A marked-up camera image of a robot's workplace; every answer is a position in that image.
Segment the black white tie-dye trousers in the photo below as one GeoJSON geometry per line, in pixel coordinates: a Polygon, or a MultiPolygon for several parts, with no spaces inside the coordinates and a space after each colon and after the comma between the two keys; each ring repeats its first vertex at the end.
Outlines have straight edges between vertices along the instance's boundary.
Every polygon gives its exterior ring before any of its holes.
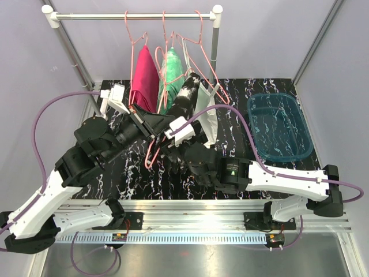
{"type": "Polygon", "coordinates": [[[200,83],[200,76],[194,72],[190,73],[166,115],[171,115],[175,119],[183,117],[185,122],[189,120],[193,116],[197,104],[200,83]]]}

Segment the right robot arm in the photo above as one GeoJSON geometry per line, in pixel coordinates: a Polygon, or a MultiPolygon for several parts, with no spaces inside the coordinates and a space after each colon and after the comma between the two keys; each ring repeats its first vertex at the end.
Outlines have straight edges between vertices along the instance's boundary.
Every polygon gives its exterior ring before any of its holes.
{"type": "Polygon", "coordinates": [[[247,230],[265,233],[289,230],[289,224],[300,215],[337,218],[344,213],[336,166],[328,165],[316,171],[296,170],[289,177],[291,169],[263,168],[245,158],[222,157],[196,138],[179,145],[173,140],[163,143],[163,153],[173,172],[189,170],[197,184],[225,194],[262,190],[288,194],[286,199],[268,201],[261,212],[244,213],[247,230]]]}

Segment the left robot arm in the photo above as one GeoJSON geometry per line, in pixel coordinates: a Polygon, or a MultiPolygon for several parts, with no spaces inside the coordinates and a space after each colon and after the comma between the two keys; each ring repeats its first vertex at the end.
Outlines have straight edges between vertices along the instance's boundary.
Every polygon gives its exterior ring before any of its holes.
{"type": "Polygon", "coordinates": [[[139,139],[155,138],[170,128],[173,115],[154,114],[136,104],[128,108],[116,129],[106,119],[86,119],[74,135],[77,144],[56,162],[39,190],[19,209],[1,212],[1,227],[10,231],[4,251],[39,253],[58,238],[91,228],[119,229],[126,213],[117,199],[109,198],[95,208],[56,215],[56,210],[80,192],[105,166],[139,139]]]}

